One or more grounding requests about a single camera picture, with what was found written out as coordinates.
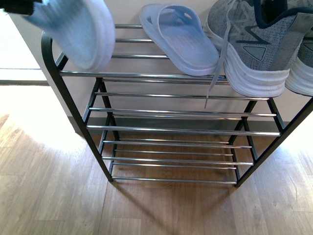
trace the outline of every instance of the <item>baseboard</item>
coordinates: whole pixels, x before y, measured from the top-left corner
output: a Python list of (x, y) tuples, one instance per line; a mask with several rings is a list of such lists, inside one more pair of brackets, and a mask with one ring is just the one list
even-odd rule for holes
[[(73, 117), (68, 117), (76, 133), (80, 133)], [(196, 130), (234, 130), (238, 121), (236, 120), (180, 120), (180, 119), (150, 119), (150, 118), (116, 118), (118, 126), (173, 128), (173, 129), (196, 129)], [(105, 119), (91, 117), (89, 125), (103, 125)], [(249, 121), (251, 131), (278, 132), (274, 121)]]

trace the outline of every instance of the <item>white sneaker sole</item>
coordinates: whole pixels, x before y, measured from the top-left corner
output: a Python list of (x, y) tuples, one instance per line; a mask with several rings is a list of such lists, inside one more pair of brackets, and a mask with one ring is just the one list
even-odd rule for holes
[(313, 68), (305, 65), (297, 57), (291, 67), (285, 86), (295, 93), (313, 96)]
[[(220, 52), (223, 38), (213, 33), (207, 23), (204, 31)], [(229, 84), (236, 92), (249, 97), (276, 97), (283, 93), (290, 70), (258, 71), (250, 69), (240, 59), (232, 44), (228, 43), (224, 71)]]

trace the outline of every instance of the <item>sneaker upper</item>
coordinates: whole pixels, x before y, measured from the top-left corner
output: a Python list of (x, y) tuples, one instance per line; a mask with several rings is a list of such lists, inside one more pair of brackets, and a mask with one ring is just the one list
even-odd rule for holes
[[(209, 28), (221, 38), (224, 37), (226, 31), (226, 14), (230, 2), (230, 0), (217, 1), (208, 15)], [(236, 0), (232, 9), (229, 10), (231, 29), (228, 42), (233, 45), (247, 67), (253, 70), (269, 71), (278, 50), (281, 49), (280, 45), (287, 30), (296, 18), (296, 11), (287, 12), (288, 14), (283, 12), (280, 17), (264, 23), (262, 16), (256, 16), (255, 2), (257, 1)], [(291, 56), (280, 70), (290, 68), (297, 56), (301, 41), (302, 38), (299, 38), (296, 48), (292, 48), (291, 53), (288, 52)]]
[[(288, 8), (295, 7), (313, 8), (313, 0), (289, 0)], [(298, 58), (307, 66), (313, 67), (313, 30), (311, 29), (303, 38)]]
[(299, 59), (307, 66), (313, 67), (313, 30), (311, 29), (303, 38), (299, 52)]

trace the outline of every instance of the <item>shoelace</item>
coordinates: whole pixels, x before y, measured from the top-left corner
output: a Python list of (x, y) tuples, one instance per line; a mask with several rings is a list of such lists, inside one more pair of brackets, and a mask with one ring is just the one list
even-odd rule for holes
[(224, 34), (224, 40), (223, 40), (221, 55), (220, 55), (219, 61), (218, 61), (217, 66), (216, 66), (216, 71), (215, 71), (215, 74), (213, 76), (211, 85), (209, 86), (209, 88), (207, 90), (207, 93), (206, 93), (206, 100), (205, 100), (205, 105), (204, 105), (205, 109), (206, 109), (207, 101), (209, 99), (209, 93), (213, 89), (214, 85), (216, 84), (217, 80), (220, 77), (220, 72), (221, 72), (221, 69), (222, 69), (222, 66), (223, 66), (223, 63), (224, 63), (224, 59), (225, 59), (225, 56), (226, 56), (226, 53), (227, 53), (228, 34), (229, 34), (229, 31), (230, 31), (230, 27), (231, 27), (230, 20), (228, 18), (228, 13), (233, 8), (233, 5), (234, 5), (235, 1), (236, 0), (232, 0), (229, 3), (229, 8), (228, 8), (227, 13), (226, 13), (227, 28), (226, 28), (226, 31), (225, 31), (225, 34)]

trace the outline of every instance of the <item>chrome rod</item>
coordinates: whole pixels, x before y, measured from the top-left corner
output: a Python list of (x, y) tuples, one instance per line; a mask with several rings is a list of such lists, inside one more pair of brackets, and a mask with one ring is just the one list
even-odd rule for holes
[(117, 38), (116, 43), (153, 43), (151, 39), (145, 38)]
[[(124, 72), (85, 72), (85, 71), (60, 71), (61, 76), (72, 77), (111, 77), (111, 78), (166, 78), (166, 79), (191, 79), (207, 81), (212, 79), (213, 75), (195, 77), (186, 74), (162, 74), (162, 73), (124, 73)], [(220, 75), (219, 80), (226, 80), (224, 75)]]
[[(143, 80), (143, 79), (109, 79), (109, 78), (103, 78), (104, 81), (108, 82), (128, 82), (128, 83), (166, 83), (166, 84), (194, 84), (194, 85), (204, 85), (204, 84), (211, 84), (212, 79), (207, 80), (197, 80), (197, 79), (189, 79), (189, 80)], [(217, 82), (218, 85), (229, 85), (227, 80), (219, 80)]]
[[(188, 94), (133, 94), (133, 93), (109, 93), (109, 92), (96, 92), (95, 94), (102, 95), (102, 96), (206, 99), (205, 95), (188, 95)], [(266, 98), (263, 99), (263, 98), (230, 97), (230, 96), (209, 96), (209, 99), (266, 100)]]
[(135, 162), (162, 162), (162, 163), (198, 163), (215, 165), (253, 165), (245, 162), (223, 162), (223, 161), (201, 161), (201, 160), (176, 160), (176, 159), (147, 159), (147, 158), (120, 158), (120, 157), (102, 157), (103, 160), (115, 161), (135, 161)]
[(109, 131), (142, 131), (142, 132), (162, 132), (162, 133), (187, 133), (203, 135), (237, 135), (237, 136), (280, 136), (279, 132), (258, 132), (258, 131), (222, 131), (222, 130), (188, 130), (188, 129), (164, 129), (149, 127), (128, 127), (128, 126), (94, 126), (87, 125), (90, 130)]
[(114, 180), (143, 180), (143, 181), (165, 181), (165, 182), (182, 182), (182, 183), (207, 183), (207, 184), (226, 184), (235, 185), (235, 181), (212, 181), (212, 180), (179, 180), (179, 179), (150, 179), (150, 178), (134, 178), (134, 177), (120, 177), (112, 176)]
[(191, 116), (170, 116), (170, 115), (131, 115), (131, 114), (114, 114), (115, 117), (123, 118), (155, 118), (155, 119), (182, 119), (182, 120), (241, 120), (239, 117), (191, 117)]
[(128, 28), (128, 29), (141, 29), (142, 26), (139, 24), (116, 24), (115, 28)]
[(203, 168), (203, 169), (220, 169), (235, 170), (235, 167), (218, 167), (218, 166), (201, 166), (201, 165), (164, 165), (164, 164), (133, 164), (133, 163), (112, 163), (113, 165), (131, 165), (131, 166), (155, 166), (155, 167), (177, 167), (177, 168)]
[(157, 54), (113, 54), (112, 59), (169, 59), (167, 55)]
[(192, 152), (167, 152), (167, 151), (139, 151), (139, 150), (121, 150), (121, 149), (116, 149), (115, 152), (123, 152), (123, 153), (152, 153), (152, 154), (181, 154), (181, 155), (201, 155), (201, 156), (227, 156), (227, 157), (233, 156), (233, 154), (224, 154), (224, 153), (192, 153)]
[(150, 145), (150, 146), (171, 146), (171, 147), (201, 147), (201, 148), (252, 148), (251, 146), (236, 146), (236, 145), (208, 145), (208, 144), (182, 144), (182, 143), (149, 143), (138, 141), (103, 141), (109, 144), (123, 144), (123, 145)]
[(185, 140), (159, 140), (159, 139), (134, 139), (120, 138), (121, 141), (156, 141), (156, 142), (179, 142), (179, 143), (206, 143), (206, 144), (229, 144), (227, 141), (185, 141)]
[(207, 115), (219, 117), (275, 117), (276, 114), (259, 114), (259, 113), (224, 113), (224, 112), (205, 112), (205, 111), (165, 111), (165, 110), (140, 110), (140, 109), (112, 109), (112, 108), (92, 108), (89, 110), (97, 112), (112, 112), (112, 113), (152, 113), (152, 114), (177, 114), (177, 115)]

